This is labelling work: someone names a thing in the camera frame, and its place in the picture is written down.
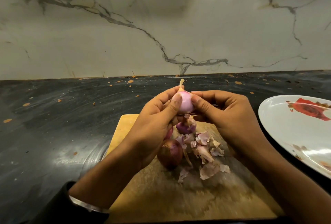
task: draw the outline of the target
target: black countertop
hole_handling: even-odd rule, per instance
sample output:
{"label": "black countertop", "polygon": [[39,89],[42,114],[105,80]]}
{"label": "black countertop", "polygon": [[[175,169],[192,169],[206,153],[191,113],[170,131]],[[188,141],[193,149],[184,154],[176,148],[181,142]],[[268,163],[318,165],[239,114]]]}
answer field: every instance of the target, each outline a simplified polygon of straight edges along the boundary
{"label": "black countertop", "polygon": [[[101,160],[122,114],[139,113],[153,96],[178,85],[180,78],[186,80],[188,91],[221,89],[246,95],[255,113],[263,100],[276,95],[331,100],[331,71],[232,76],[0,81],[0,222],[33,218],[66,181],[77,180]],[[329,179],[267,137],[288,161],[331,192]]]}

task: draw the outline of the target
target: sleeve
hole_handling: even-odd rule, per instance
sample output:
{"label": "sleeve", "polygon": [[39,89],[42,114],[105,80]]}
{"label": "sleeve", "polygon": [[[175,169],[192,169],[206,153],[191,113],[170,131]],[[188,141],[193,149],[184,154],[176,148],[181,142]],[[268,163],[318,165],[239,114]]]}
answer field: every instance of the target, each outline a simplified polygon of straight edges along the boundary
{"label": "sleeve", "polygon": [[89,212],[87,209],[72,203],[68,190],[74,184],[73,181],[65,183],[52,200],[28,223],[104,223],[109,214]]}

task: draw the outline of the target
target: left hand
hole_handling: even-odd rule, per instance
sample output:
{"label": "left hand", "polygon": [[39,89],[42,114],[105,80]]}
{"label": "left hand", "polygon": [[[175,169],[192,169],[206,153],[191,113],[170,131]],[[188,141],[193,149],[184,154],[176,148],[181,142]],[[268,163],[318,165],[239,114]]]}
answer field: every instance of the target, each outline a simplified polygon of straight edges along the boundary
{"label": "left hand", "polygon": [[137,154],[139,169],[151,163],[167,132],[178,122],[176,114],[182,104],[182,96],[176,94],[178,89],[179,86],[168,89],[150,100],[122,141]]}

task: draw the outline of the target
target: oval plate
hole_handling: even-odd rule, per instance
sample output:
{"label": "oval plate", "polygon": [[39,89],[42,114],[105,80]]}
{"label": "oval plate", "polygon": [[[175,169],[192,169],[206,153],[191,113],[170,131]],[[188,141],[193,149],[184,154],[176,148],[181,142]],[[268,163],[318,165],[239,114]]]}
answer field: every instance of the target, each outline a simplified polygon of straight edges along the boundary
{"label": "oval plate", "polygon": [[259,106],[259,118],[286,151],[331,179],[331,101],[281,95]]}

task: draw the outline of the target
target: bracelet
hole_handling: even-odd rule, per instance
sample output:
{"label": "bracelet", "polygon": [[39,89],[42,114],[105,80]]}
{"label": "bracelet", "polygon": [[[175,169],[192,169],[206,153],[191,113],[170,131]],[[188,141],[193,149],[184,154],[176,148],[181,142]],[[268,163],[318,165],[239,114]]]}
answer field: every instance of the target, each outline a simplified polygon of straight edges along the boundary
{"label": "bracelet", "polygon": [[109,209],[103,209],[103,208],[99,208],[97,206],[87,204],[83,201],[80,201],[80,200],[70,196],[70,195],[69,195],[69,198],[71,199],[73,204],[75,204],[77,206],[81,206],[81,207],[85,208],[86,210],[88,210],[89,212],[95,211],[95,212],[99,212],[99,213],[109,214]]}

